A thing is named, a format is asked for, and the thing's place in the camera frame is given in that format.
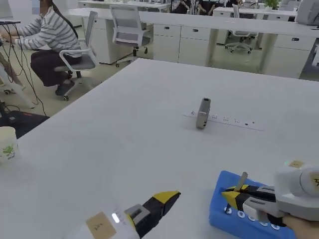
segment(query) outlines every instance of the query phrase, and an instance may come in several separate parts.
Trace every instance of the blue tray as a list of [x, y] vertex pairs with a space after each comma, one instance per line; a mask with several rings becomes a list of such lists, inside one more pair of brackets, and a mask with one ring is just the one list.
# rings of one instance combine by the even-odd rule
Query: blue tray
[[[289, 228], [274, 229], [270, 223], [262, 226], [259, 221], [252, 221], [248, 215], [241, 218], [238, 211], [231, 208], [232, 213], [224, 212], [227, 206], [226, 199], [221, 193], [229, 187], [236, 186], [240, 176], [231, 172], [222, 171], [219, 175], [213, 198], [209, 208], [209, 223], [225, 232], [242, 239], [296, 239], [294, 232]], [[245, 184], [263, 186], [264, 184], [247, 179]]]

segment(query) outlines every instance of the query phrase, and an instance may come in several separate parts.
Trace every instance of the paper cup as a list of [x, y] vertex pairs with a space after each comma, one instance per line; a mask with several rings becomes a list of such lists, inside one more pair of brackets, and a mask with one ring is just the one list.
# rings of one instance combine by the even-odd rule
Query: paper cup
[[18, 142], [15, 129], [0, 127], [0, 162], [8, 162], [18, 156]]

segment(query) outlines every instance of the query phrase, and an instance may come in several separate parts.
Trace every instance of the small led light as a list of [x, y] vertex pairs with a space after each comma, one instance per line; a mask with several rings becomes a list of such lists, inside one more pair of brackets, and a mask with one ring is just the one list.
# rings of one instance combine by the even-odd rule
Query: small led light
[[112, 218], [113, 218], [113, 220], [114, 220], [116, 223], [119, 223], [119, 222], [120, 222], [120, 219], [119, 219], [118, 215], [116, 215], [116, 213], [112, 213]]
[[279, 230], [280, 229], [280, 226], [278, 225], [274, 225], [274, 224], [271, 224], [271, 227], [275, 230]]
[[268, 223], [260, 222], [260, 225], [262, 225], [263, 227], [266, 227], [266, 226], [268, 226]]
[[249, 216], [248, 217], [249, 220], [251, 220], [252, 222], [254, 222], [256, 219], [254, 219], [253, 217]]
[[242, 211], [238, 211], [237, 215], [238, 215], [240, 218], [244, 218], [244, 217], [245, 217], [245, 213], [242, 212]]

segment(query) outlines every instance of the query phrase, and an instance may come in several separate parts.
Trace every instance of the paper label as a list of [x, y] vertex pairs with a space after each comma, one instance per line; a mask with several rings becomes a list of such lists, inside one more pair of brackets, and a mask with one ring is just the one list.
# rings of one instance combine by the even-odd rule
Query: paper label
[[305, 164], [304, 162], [295, 160], [295, 161], [292, 161], [292, 162], [289, 164], [289, 167], [292, 167], [292, 168], [301, 168], [304, 164]]
[[103, 212], [86, 221], [94, 239], [109, 239], [116, 234], [114, 227]]
[[311, 181], [316, 190], [319, 190], [319, 172], [310, 174]]

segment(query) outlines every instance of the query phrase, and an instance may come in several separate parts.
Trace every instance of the striped shirt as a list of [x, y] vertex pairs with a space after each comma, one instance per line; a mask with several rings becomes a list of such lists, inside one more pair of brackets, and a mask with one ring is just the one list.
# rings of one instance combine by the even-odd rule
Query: striped shirt
[[[15, 44], [23, 49], [31, 50], [48, 45], [52, 50], [80, 50], [80, 43], [71, 26], [60, 17], [52, 7], [47, 14], [40, 14], [34, 22], [28, 26], [18, 29], [22, 36], [15, 40]], [[66, 53], [72, 57], [80, 57], [82, 53]]]

